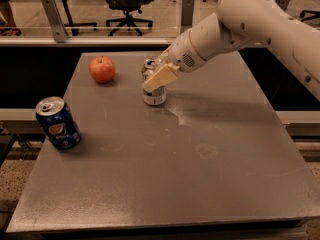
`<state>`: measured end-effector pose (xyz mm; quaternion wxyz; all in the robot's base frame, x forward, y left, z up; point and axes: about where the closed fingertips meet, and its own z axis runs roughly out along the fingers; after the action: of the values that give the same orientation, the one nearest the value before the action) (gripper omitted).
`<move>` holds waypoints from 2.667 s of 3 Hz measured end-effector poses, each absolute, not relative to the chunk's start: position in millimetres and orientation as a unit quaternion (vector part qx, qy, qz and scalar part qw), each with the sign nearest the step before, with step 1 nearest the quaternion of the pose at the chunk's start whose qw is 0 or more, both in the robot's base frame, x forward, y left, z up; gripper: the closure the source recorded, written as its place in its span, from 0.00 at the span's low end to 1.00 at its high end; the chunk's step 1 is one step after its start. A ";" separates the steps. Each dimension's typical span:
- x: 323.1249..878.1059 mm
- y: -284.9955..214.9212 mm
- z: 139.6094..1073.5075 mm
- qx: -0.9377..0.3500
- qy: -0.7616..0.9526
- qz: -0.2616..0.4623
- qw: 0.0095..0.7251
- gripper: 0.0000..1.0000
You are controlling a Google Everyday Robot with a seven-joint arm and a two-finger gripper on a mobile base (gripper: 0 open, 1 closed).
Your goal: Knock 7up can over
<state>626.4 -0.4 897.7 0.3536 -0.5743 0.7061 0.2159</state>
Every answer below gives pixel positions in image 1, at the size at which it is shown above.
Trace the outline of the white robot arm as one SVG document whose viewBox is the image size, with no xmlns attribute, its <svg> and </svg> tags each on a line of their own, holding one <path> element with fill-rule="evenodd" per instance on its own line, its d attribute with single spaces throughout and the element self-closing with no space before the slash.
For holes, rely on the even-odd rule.
<svg viewBox="0 0 320 240">
<path fill-rule="evenodd" d="M 214 13 L 180 34 L 158 57 L 160 64 L 142 87 L 156 90 L 175 81 L 179 72 L 193 72 L 253 41 L 320 99 L 320 31 L 285 13 L 274 0 L 218 0 Z"/>
</svg>

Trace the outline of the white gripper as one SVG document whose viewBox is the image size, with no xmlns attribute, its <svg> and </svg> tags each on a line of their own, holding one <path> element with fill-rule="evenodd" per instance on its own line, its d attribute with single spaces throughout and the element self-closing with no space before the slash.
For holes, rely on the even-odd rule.
<svg viewBox="0 0 320 240">
<path fill-rule="evenodd" d="M 178 78 L 179 67 L 182 72 L 191 73 L 206 63 L 192 45 L 190 30 L 178 36 L 157 60 L 165 64 L 158 67 L 143 83 L 143 88 L 147 91 L 154 91 L 174 82 Z"/>
</svg>

